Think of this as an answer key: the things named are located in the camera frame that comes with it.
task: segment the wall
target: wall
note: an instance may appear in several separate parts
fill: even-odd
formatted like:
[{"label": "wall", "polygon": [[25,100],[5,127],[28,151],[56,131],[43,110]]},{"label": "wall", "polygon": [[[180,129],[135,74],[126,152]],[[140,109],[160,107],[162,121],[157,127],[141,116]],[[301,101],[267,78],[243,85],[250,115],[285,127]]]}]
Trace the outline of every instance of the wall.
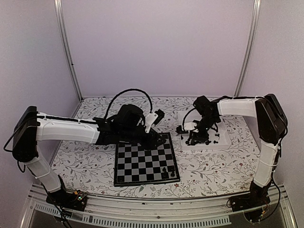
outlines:
[{"label": "wall", "polygon": [[83,96],[233,95],[253,0],[63,1]]},{"label": "wall", "polygon": [[242,95],[276,94],[289,121],[276,179],[304,227],[304,1],[262,1]]},{"label": "wall", "polygon": [[[54,2],[5,0],[0,7],[0,146],[27,106],[69,116],[77,99],[60,40]],[[54,144],[41,146],[47,159]],[[33,179],[0,150],[0,227],[16,228]]]}]

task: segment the chessboard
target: chessboard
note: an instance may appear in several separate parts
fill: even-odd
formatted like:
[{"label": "chessboard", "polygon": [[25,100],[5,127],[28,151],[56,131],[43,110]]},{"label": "chessboard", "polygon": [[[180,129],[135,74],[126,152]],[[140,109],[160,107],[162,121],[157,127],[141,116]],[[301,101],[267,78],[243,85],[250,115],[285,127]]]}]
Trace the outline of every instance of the chessboard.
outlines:
[{"label": "chessboard", "polygon": [[170,133],[161,133],[166,143],[144,150],[139,143],[116,145],[114,186],[136,186],[179,182]]}]

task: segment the white tray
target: white tray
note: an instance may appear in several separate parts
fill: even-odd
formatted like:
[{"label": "white tray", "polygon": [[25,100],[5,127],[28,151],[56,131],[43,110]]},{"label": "white tray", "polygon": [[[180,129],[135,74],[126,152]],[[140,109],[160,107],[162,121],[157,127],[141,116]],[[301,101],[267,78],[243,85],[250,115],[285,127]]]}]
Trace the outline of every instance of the white tray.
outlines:
[{"label": "white tray", "polygon": [[[188,111],[177,112],[177,118],[179,121],[179,125],[182,125],[182,120],[187,112]],[[196,110],[192,111],[187,116],[185,123],[192,122],[193,120],[198,120],[198,121],[201,120],[201,116]],[[189,134],[181,134],[180,135],[181,149],[186,150],[186,151],[187,150],[224,150],[224,149],[228,149],[229,146],[231,145],[231,140],[228,136],[226,126],[224,125],[223,121],[221,121],[217,125],[218,125],[218,133],[216,133],[212,129],[210,129],[208,131],[209,140],[211,141],[209,145],[206,145],[204,143],[198,143],[194,146],[187,145],[186,141],[189,138]]]}]

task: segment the floral tablecloth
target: floral tablecloth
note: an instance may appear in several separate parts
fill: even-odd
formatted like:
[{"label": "floral tablecloth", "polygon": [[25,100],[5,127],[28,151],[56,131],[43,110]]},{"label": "floral tablecloth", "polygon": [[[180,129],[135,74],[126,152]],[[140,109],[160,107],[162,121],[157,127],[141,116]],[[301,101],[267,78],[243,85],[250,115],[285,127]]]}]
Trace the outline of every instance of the floral tablecloth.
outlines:
[{"label": "floral tablecloth", "polygon": [[[103,117],[112,98],[85,99],[76,118]],[[231,146],[225,150],[183,151],[175,132],[177,111],[192,108],[193,97],[153,97],[153,110],[162,109],[165,118],[154,129],[171,132],[180,182],[172,184],[114,187],[115,145],[96,146],[63,141],[52,169],[63,178],[67,188],[90,193],[140,198],[205,197],[246,191],[257,169],[260,151],[243,117],[223,118]],[[134,104],[149,111],[145,97],[119,97],[109,116],[123,104]]]}]

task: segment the robotic arm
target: robotic arm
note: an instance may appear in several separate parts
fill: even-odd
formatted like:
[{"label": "robotic arm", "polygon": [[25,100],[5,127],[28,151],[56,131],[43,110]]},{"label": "robotic arm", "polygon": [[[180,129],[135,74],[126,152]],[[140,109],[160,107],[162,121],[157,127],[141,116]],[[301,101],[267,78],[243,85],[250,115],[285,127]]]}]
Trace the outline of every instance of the robotic arm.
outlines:
[{"label": "robotic arm", "polygon": [[39,113],[35,106],[30,106],[15,127],[12,154],[41,181],[48,193],[47,202],[83,211],[86,194],[79,190],[74,193],[66,191],[61,177],[55,174],[40,152],[37,141],[72,140],[95,145],[140,143],[144,149],[151,150],[165,143],[165,139],[151,128],[163,117],[161,110],[145,117],[142,109],[133,104],[123,105],[118,114],[107,119],[52,116]]},{"label": "robotic arm", "polygon": [[188,133],[190,145],[209,143],[208,131],[217,131],[216,123],[220,116],[241,115],[257,119],[259,136],[261,139],[261,156],[258,168],[250,185],[250,193],[242,197],[230,198],[233,211],[254,208],[269,203],[267,193],[272,180],[272,173],[281,156],[281,140],[287,134],[287,118],[274,94],[265,97],[221,97],[209,101],[205,96],[198,97],[194,103],[201,115],[200,121],[184,123],[178,126],[177,133]]}]

